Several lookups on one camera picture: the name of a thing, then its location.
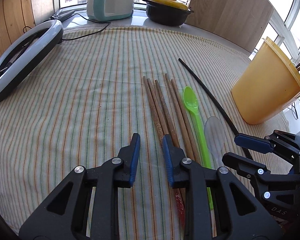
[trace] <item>black rubber tube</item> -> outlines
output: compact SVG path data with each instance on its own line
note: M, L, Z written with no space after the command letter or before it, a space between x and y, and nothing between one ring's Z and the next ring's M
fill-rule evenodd
M188 65L181 58L179 58L178 60L189 71L189 73L199 83L199 85L203 88L203 90L207 93L208 97L212 100L214 105L218 108L218 110L222 114L223 118L226 120L227 124L230 126L230 129L232 130L232 132L236 136L239 132L238 132L237 128L234 126L233 122L231 121L231 119L228 116L228 114L226 113L226 111L222 108L222 106L219 104L219 102L216 100L216 98L212 95L212 93L209 91L209 89L202 83L200 78L198 78L198 76L191 70L191 68L189 68ZM253 160L253 158L251 156L251 153L249 152L249 150L247 148L242 147L242 150L243 150L244 155L246 156L246 158L248 158L250 160Z

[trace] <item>striped tablecloth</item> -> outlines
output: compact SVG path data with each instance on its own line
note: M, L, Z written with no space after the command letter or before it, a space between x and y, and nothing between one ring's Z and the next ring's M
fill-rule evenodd
M94 30L72 31L66 38ZM154 129L142 76L158 79L184 148L164 73L180 92L191 86L203 121L223 122L223 153L242 155L218 110L190 74L198 74L240 132L259 137L288 130L283 114L260 125L246 124L230 89L249 59L217 42L165 30L122 27L63 41L0 103L0 213L16 232L49 192L77 165L92 168L116 156L132 134L141 136L137 177L132 189L119 189L120 239L182 239L168 187L159 138ZM290 165L274 154L252 153L273 173ZM251 189L245 179L241 181Z

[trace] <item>wooden cabinet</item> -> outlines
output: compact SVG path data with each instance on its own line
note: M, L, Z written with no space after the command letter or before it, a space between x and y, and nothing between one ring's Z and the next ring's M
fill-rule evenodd
M23 34L25 26L35 26L31 0L0 0L0 56Z
M273 13L268 0L191 0L186 23L252 52Z

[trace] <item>yellow lid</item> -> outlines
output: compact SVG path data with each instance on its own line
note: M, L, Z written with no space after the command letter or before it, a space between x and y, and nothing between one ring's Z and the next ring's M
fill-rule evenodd
M164 5L168 5L168 6L178 8L178 9L181 9L181 10L186 10L186 11L188 10L188 7L186 5L184 5L181 2L178 2L177 0L151 0L151 1L161 3L161 4L164 4Z

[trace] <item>blue gripper pad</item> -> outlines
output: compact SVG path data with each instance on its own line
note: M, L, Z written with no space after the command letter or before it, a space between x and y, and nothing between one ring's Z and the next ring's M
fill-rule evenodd
M172 160L171 160L169 146L168 146L168 142L167 142L166 136L163 137L162 148L163 148L164 162L166 164L166 171L167 171L168 182L169 182L169 185L171 187L173 187L173 184L174 184L173 166L172 166Z
M130 179L129 183L132 187L134 181L136 180L136 174L137 174L137 167L138 167L138 160L139 160L139 154L140 154L140 135L138 133L134 133L131 139L131 143L135 142L135 147L133 149L132 159L131 159L131 165L130 165Z
M236 145L250 149L252 151L260 152L263 154L273 152L274 148L271 146L268 140L239 133L235 138L234 142Z

